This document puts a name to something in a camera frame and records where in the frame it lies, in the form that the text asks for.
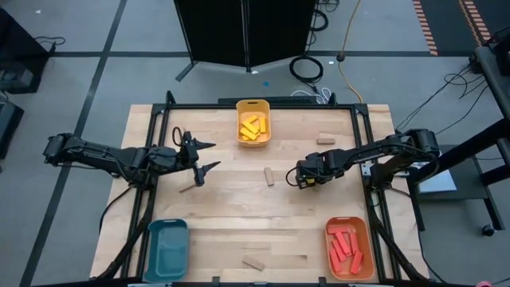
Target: yellow block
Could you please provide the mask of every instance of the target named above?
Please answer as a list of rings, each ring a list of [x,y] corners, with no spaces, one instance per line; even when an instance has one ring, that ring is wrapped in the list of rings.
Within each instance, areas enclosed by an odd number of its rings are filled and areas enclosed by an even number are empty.
[[[265,132],[265,118],[260,118],[258,121],[261,122],[261,132]]]
[[[253,134],[252,132],[250,132],[247,128],[242,128],[240,131],[239,131],[243,136],[247,136],[249,137],[251,140],[255,140],[257,138],[257,136],[255,136],[255,134]]]
[[[255,120],[257,120],[257,116],[253,115],[253,116],[249,117],[246,121],[249,122],[249,123],[252,123]]]
[[[248,128],[249,132],[256,134],[258,132],[258,129],[255,128],[251,123],[248,122],[248,120],[245,120],[242,122],[242,125],[244,125],[246,128]]]

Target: yellow cable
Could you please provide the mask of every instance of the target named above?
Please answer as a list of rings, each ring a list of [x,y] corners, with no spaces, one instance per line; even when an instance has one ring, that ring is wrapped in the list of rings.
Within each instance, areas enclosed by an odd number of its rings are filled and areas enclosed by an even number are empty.
[[[358,3],[356,3],[356,7],[354,8],[354,10],[352,11],[352,15],[351,15],[351,19],[349,19],[349,23],[347,24],[347,30],[345,31],[345,38],[343,39],[343,45],[342,45],[342,51],[340,52],[340,54],[344,55],[344,51],[345,51],[345,46],[347,45],[347,39],[349,37],[349,30],[351,30],[351,23],[352,23],[352,19],[354,19],[354,16],[356,14],[356,10],[358,10],[358,7],[359,7],[359,4],[361,3],[361,0],[358,0]],[[349,87],[349,89],[356,95],[358,96],[358,100],[360,103],[363,103],[363,97],[361,96],[361,94],[356,91],[356,89],[351,85],[351,83],[349,82],[349,80],[347,79],[347,77],[345,77],[345,75],[343,74],[343,71],[342,71],[342,66],[340,65],[340,61],[338,62],[338,70],[340,71],[340,75],[342,75],[343,79],[345,80],[345,83],[347,84],[347,87]]]

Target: red block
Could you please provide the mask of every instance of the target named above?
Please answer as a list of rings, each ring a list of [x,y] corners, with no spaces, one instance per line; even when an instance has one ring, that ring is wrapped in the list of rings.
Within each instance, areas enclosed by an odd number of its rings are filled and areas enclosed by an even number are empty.
[[[336,256],[336,252],[333,248],[329,249],[329,257],[331,259],[331,263],[333,264],[333,270],[335,270],[335,273],[342,271],[340,261],[338,260],[338,256]]]
[[[337,233],[347,233],[349,232],[349,228],[346,226],[331,226],[328,227],[328,234],[337,234]]]
[[[356,236],[356,233],[354,232],[349,233],[349,239],[351,239],[352,253],[356,254],[356,252],[358,251],[358,237]]]
[[[345,241],[345,238],[343,237],[343,234],[337,233],[335,234],[336,239],[338,239],[338,243],[340,244],[340,247],[342,247],[342,251],[346,256],[351,256],[351,248],[349,248],[349,245]]]
[[[344,262],[347,260],[347,256],[342,251],[342,248],[340,248],[340,244],[338,243],[338,240],[333,239],[332,241],[333,247],[335,247],[335,251],[338,254],[338,258],[340,259],[340,262]]]
[[[363,254],[358,250],[354,255],[354,259],[352,259],[351,264],[351,273],[357,274],[359,272],[359,266],[361,265],[361,260],[363,259]]]

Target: wooden table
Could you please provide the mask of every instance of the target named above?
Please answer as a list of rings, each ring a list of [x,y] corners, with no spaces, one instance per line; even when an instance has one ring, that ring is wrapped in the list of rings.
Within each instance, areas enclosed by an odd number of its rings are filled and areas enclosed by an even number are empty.
[[[369,110],[376,140],[393,133],[387,105],[370,105]],[[144,145],[150,111],[150,105],[131,107],[122,147]],[[183,193],[180,191],[193,182],[192,171],[159,178],[153,219],[183,218],[190,228],[189,270],[184,281],[209,282],[212,276],[220,276],[223,282],[317,282],[318,277],[338,281],[328,268],[324,226],[329,218],[343,216],[357,216],[368,222],[359,168],[305,190],[290,187],[284,177],[298,159],[311,152],[355,147],[350,112],[273,109],[272,139],[266,147],[252,149],[240,147],[235,140],[236,121],[236,111],[228,109],[170,112],[166,146],[175,147],[171,130],[177,125],[201,141],[217,144],[200,151],[200,164],[222,161],[207,174],[203,187]],[[334,137],[336,144],[317,145],[319,133]],[[266,184],[264,167],[273,170],[273,187]],[[126,186],[122,179],[114,180],[109,200]],[[394,187],[407,191],[404,179],[396,179]],[[134,197],[134,191],[128,193],[107,213],[91,276],[104,271],[125,243]],[[410,200],[390,191],[386,199],[396,243],[416,269],[428,277]],[[380,241],[386,275],[392,277],[387,248]],[[133,249],[130,275],[135,274],[138,250],[139,243]],[[244,265],[245,254],[264,262],[265,269],[258,271]],[[377,281],[376,273],[371,281]]]

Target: white cable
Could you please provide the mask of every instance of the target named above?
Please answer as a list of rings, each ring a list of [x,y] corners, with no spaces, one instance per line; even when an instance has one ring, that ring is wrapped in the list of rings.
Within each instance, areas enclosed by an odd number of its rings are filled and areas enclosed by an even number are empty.
[[[290,96],[295,96],[298,92],[301,92],[307,96],[315,96],[317,98],[318,104],[327,104],[329,101],[329,98],[332,96],[332,91],[329,88],[322,88],[320,90],[320,93],[315,94],[315,95],[312,95],[311,93],[303,91],[303,90],[297,90],[297,91],[294,91]]]

